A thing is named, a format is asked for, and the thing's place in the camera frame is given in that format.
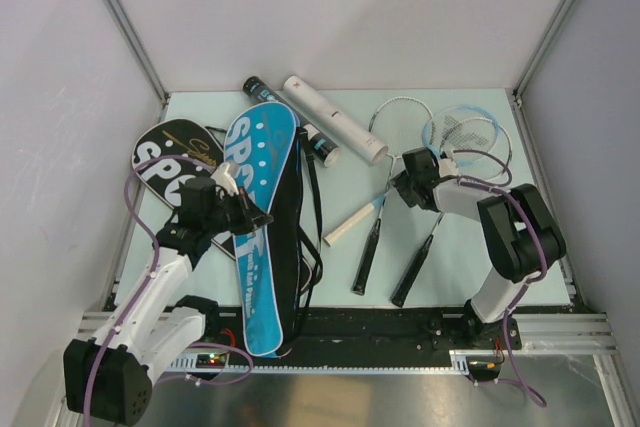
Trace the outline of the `light blue racket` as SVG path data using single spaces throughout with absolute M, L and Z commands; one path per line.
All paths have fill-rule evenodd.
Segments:
M 506 128 L 488 111 L 474 105 L 463 104 L 433 113 L 424 103 L 394 99 L 376 110 L 369 127 L 386 142 L 390 167 L 383 192 L 370 203 L 377 217 L 366 238 L 352 286 L 352 292 L 360 296 L 365 294 L 376 255 L 391 180 L 404 167 L 405 152 L 421 147 L 436 155 L 451 152 L 461 172 L 486 180 L 498 180 L 506 171 L 491 167 L 482 156 L 484 152 L 505 162 L 512 158 L 512 141 Z

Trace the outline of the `blue racket bag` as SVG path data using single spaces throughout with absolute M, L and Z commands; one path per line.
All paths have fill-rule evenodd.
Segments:
M 300 335 L 322 261 L 300 225 L 306 134 L 296 114 L 263 102 L 234 119 L 224 159 L 238 167 L 236 183 L 272 217 L 233 238 L 245 348 L 254 357 L 286 356 Z

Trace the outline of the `black shuttlecock tube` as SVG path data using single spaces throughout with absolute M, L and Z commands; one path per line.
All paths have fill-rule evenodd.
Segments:
M 333 166 L 341 155 L 340 147 L 316 125 L 307 119 L 294 105 L 279 95 L 257 76 L 245 80 L 243 92 L 256 104 L 264 102 L 280 102 L 289 107 L 298 117 L 300 126 L 307 132 L 312 153 L 326 168 Z

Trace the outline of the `white shuttlecock tube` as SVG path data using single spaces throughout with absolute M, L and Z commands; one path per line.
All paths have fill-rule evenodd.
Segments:
M 380 163 L 388 153 L 388 146 L 384 142 L 300 77 L 290 76 L 284 82 L 283 90 L 371 165 Z

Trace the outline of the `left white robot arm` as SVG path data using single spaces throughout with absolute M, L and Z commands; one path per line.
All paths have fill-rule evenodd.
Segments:
M 63 353 L 68 408 L 91 418 L 135 425 L 146 411 L 154 384 L 191 344 L 214 344 L 220 319 L 181 306 L 159 320 L 174 292 L 221 233 L 254 233 L 272 222 L 234 180 L 194 178 L 183 199 L 152 235 L 153 254 L 129 296 L 87 340 L 74 339 Z

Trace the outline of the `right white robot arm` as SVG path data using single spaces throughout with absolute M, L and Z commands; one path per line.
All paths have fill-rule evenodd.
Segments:
M 454 327 L 469 345 L 486 347 L 529 287 L 566 255 L 564 236 L 532 184 L 508 188 L 463 175 L 452 158 L 426 147 L 402 160 L 404 170 L 391 185 L 408 207 L 457 215 L 482 228 L 491 270 Z

